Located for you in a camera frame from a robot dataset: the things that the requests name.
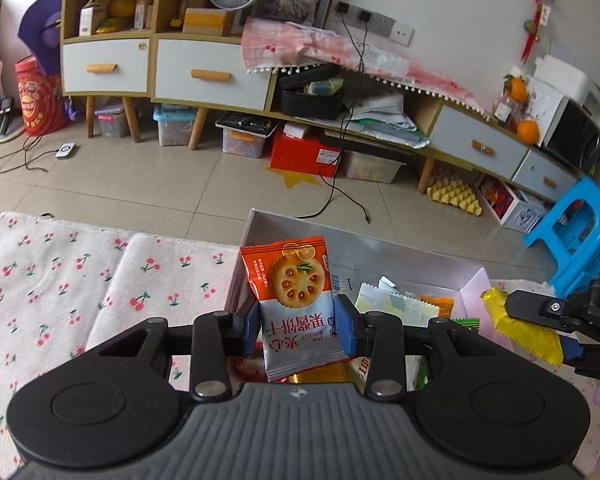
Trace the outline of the red paper bag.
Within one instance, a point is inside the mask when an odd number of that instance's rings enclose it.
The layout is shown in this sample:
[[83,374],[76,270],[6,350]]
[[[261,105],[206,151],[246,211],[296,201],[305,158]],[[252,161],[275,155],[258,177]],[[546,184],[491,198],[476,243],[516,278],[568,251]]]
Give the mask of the red paper bag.
[[29,55],[15,64],[24,132],[45,136],[70,122],[65,110],[59,75],[45,75],[38,60]]

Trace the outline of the pale green snack packet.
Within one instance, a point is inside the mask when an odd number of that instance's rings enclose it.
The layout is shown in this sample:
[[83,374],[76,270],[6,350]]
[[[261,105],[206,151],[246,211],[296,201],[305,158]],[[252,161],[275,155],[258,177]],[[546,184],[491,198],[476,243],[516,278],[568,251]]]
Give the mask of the pale green snack packet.
[[402,292],[385,276],[377,286],[363,283],[354,305],[361,313],[377,311],[397,316],[405,326],[427,327],[430,320],[439,316],[437,306],[412,292]]

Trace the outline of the yellow snack packet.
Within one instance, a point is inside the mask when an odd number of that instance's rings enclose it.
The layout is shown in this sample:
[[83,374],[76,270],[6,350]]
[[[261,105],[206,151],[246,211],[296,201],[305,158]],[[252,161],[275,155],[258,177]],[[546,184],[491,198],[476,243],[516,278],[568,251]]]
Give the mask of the yellow snack packet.
[[562,366],[564,354],[556,330],[512,318],[505,309],[508,295],[492,287],[481,294],[495,330],[550,365]]

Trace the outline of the gold foil snack bar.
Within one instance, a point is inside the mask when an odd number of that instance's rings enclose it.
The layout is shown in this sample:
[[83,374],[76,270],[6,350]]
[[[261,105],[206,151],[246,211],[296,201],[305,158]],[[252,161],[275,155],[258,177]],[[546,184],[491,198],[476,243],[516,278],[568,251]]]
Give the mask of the gold foil snack bar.
[[352,382],[349,365],[345,362],[332,363],[325,366],[304,370],[284,379],[287,384],[341,384]]

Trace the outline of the orange cracker packet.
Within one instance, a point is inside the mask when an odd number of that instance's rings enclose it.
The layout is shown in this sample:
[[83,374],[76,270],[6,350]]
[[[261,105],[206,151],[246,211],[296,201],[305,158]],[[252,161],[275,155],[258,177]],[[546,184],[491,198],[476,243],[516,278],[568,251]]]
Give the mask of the orange cracker packet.
[[260,308],[268,380],[347,359],[336,333],[324,237],[246,246],[240,254]]

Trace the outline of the yellow egg tray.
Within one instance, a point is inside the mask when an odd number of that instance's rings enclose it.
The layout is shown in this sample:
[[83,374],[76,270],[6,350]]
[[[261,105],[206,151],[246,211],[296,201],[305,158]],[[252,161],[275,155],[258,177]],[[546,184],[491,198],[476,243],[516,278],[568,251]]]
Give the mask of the yellow egg tray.
[[472,216],[482,215],[474,188],[456,171],[445,167],[435,169],[427,181],[425,192],[433,202],[458,208]]

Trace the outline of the blue plastic stool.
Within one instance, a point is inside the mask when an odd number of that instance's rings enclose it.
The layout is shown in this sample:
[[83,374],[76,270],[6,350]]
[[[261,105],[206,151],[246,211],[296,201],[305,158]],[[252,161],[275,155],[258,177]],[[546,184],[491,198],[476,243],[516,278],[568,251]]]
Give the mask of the blue plastic stool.
[[548,284],[557,297],[583,292],[600,278],[600,187],[594,180],[581,178],[524,236],[526,246],[536,242],[555,260]]

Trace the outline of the green snack bag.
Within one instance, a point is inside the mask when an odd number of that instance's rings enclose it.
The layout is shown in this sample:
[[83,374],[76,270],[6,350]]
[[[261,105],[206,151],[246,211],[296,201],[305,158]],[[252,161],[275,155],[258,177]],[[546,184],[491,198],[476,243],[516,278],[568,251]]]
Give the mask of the green snack bag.
[[480,320],[478,318],[452,318],[452,322],[476,333],[480,330]]

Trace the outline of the cherry print tablecloth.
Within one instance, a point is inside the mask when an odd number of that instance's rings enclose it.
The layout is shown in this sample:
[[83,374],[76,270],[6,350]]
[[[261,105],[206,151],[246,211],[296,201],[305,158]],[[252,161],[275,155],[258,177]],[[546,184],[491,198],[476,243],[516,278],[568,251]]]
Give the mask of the cherry print tablecloth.
[[242,272],[235,245],[0,212],[0,477],[22,464],[6,425],[22,386],[145,318],[236,306]]

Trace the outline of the purple hat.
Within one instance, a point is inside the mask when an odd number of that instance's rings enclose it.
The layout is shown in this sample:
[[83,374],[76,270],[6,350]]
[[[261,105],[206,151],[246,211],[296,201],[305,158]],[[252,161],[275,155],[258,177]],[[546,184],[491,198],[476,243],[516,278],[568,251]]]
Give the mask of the purple hat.
[[62,0],[36,0],[24,12],[18,29],[18,38],[47,76],[61,72],[61,3]]

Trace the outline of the red cardboard box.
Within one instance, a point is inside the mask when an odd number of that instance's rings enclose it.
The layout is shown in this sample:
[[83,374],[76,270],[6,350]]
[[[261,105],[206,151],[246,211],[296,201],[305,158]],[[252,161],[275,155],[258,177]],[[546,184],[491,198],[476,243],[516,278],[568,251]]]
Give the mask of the red cardboard box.
[[336,174],[340,154],[339,148],[324,144],[317,133],[294,138],[278,129],[273,136],[270,167],[331,178]]

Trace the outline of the pink cardboard box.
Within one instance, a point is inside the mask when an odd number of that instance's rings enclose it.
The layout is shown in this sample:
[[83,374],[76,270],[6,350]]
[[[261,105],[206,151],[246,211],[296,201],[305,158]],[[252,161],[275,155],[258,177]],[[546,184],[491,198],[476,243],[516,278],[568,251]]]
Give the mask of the pink cardboard box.
[[513,350],[512,342],[494,330],[486,312],[481,295],[491,283],[477,263],[257,209],[249,213],[240,244],[264,245],[311,236],[325,239],[337,292],[355,300],[362,284],[376,285],[384,276],[404,292],[452,297],[453,318],[478,318],[481,336]]

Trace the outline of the orange fruit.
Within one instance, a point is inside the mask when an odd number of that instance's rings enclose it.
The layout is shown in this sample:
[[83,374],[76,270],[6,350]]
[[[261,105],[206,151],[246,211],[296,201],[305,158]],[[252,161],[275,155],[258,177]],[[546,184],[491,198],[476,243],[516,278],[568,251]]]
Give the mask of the orange fruit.
[[540,130],[536,122],[531,119],[525,119],[518,122],[516,136],[524,144],[533,145],[539,142]]

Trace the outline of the orange white snack packet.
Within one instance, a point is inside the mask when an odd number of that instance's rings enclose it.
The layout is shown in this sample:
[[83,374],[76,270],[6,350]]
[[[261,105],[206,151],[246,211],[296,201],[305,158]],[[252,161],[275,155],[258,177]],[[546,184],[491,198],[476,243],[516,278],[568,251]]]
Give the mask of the orange white snack packet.
[[455,300],[453,297],[436,297],[420,295],[419,299],[427,304],[432,304],[438,308],[439,318],[450,318],[454,309]]

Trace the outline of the wooden white drawer cabinet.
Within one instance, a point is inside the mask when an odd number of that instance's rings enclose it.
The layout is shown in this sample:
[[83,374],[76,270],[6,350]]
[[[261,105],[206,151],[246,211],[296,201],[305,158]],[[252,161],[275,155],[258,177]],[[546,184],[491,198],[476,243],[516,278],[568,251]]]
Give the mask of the wooden white drawer cabinet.
[[[117,96],[125,103],[147,98],[203,112],[232,110],[282,118],[279,81],[330,65],[247,70],[242,62],[242,35],[171,28],[176,12],[207,0],[152,0],[144,28],[84,36],[80,15],[93,1],[61,3],[62,88],[66,96],[82,96],[87,102],[100,96]],[[424,137],[418,149],[430,162],[485,172],[552,203],[576,182],[573,172],[506,132],[488,114],[335,66],[344,74],[362,77],[368,88],[387,88],[402,96],[407,116]]]

